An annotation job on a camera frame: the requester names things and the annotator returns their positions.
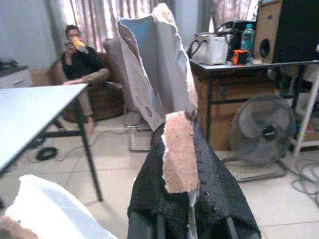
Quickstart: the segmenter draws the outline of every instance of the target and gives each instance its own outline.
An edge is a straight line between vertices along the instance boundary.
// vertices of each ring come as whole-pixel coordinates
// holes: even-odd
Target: man
[[[68,25],[65,30],[65,35],[70,42],[66,44],[66,52],[62,55],[62,64],[65,76],[69,80],[63,84],[95,84],[107,80],[110,77],[110,72],[103,67],[95,50],[92,47],[86,46],[84,51],[81,52],[72,44],[72,40],[76,37],[82,41],[79,28],[74,25]],[[86,117],[87,133],[91,135],[94,132],[94,120],[86,92],[79,96],[79,101]]]

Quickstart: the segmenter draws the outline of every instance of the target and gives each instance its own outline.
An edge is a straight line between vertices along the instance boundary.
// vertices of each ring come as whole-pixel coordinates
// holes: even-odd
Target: electric fan
[[[230,140],[236,156],[222,161],[241,160],[254,165],[276,161],[285,155],[294,133],[294,113],[283,98],[272,94],[254,97],[232,121]]]

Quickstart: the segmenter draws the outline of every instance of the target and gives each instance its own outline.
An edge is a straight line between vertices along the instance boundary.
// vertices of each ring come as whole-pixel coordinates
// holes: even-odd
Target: black metal table frame
[[[94,186],[95,186],[96,196],[97,196],[98,200],[101,202],[101,201],[103,201],[103,195],[102,195],[102,192],[100,189],[100,184],[99,184],[99,180],[97,178],[92,153],[90,150],[90,146],[89,146],[88,139],[86,136],[85,128],[83,125],[83,114],[82,114],[79,100],[77,98],[75,98],[69,105],[72,105],[72,108],[73,108],[74,113],[75,113],[76,121],[79,125],[79,130],[64,130],[64,131],[45,132],[45,130],[56,120],[56,118],[58,117],[57,116],[54,119],[52,119],[51,122],[49,122],[47,124],[47,126],[42,130],[42,132],[40,132],[37,136],[38,137],[46,137],[46,138],[72,137],[72,136],[81,136],[82,137],[83,145],[85,148],[86,156],[87,156],[87,159],[89,162],[89,167],[90,167],[91,175],[92,175]],[[14,157],[14,159],[2,171],[0,171],[0,175],[2,175],[6,171],[6,169],[9,168],[29,148],[29,146],[32,144],[33,140],[16,157]]]
[[[213,81],[214,78],[216,77],[216,73],[225,73],[225,72],[231,72],[231,71],[239,71],[239,70],[249,70],[249,69],[276,69],[277,73],[280,74],[279,67],[280,66],[299,66],[299,72],[298,76],[294,81],[294,93],[291,95],[281,95],[281,97],[285,99],[291,99],[293,98],[293,104],[292,108],[295,111],[296,105],[298,102],[298,97],[300,93],[300,88],[301,88],[301,82],[303,78],[303,74],[306,70],[306,65],[309,64],[318,64],[319,61],[308,61],[308,62],[289,62],[289,63],[274,63],[274,64],[262,64],[262,65],[245,65],[241,67],[225,67],[223,69],[207,69],[201,64],[197,64],[194,61],[190,61],[192,66],[194,66],[197,69],[200,69],[204,72],[207,73],[208,75],[208,89],[207,89],[207,117],[206,117],[206,138],[207,138],[207,143],[209,145],[209,138],[210,138],[210,114],[211,114],[211,106],[212,105],[221,105],[221,104],[231,104],[231,103],[243,103],[249,100],[250,98],[241,98],[241,99],[231,99],[231,100],[221,100],[221,101],[212,101],[212,91],[213,91]],[[264,174],[264,175],[258,175],[258,176],[253,176],[253,177],[245,177],[245,178],[237,178],[236,180],[239,183],[244,183],[244,182],[250,182],[250,181],[256,181],[256,180],[262,180],[262,179],[267,179],[267,178],[277,178],[277,177],[283,177],[287,174],[287,169],[282,165],[282,163],[277,160],[276,163],[280,167],[281,171],[276,172],[276,173],[269,173],[269,174]]]

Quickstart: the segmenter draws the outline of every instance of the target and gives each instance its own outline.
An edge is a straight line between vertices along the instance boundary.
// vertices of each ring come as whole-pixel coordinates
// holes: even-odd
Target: fan stand
[[[277,163],[277,165],[282,169],[281,172],[268,173],[268,174],[245,177],[245,178],[235,178],[235,179],[238,183],[247,183],[247,182],[252,182],[257,180],[263,180],[263,179],[269,179],[269,178],[280,178],[280,177],[286,176],[288,171],[287,171],[287,168],[283,165],[283,163],[279,159],[277,159],[275,163]]]

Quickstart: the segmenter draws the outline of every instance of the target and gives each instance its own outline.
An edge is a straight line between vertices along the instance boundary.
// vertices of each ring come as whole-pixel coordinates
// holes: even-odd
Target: cardboard box on floor
[[[207,118],[207,77],[195,78],[195,86],[198,94],[198,114],[200,124],[206,133]],[[224,83],[233,81],[236,77],[224,78]],[[240,77],[241,82],[250,81]],[[274,93],[275,86],[271,83],[229,85],[226,87],[226,99],[249,98],[265,93]],[[220,86],[218,81],[214,82],[213,100],[221,100]],[[243,103],[212,105],[210,117],[210,146],[213,150],[230,150],[231,122]]]

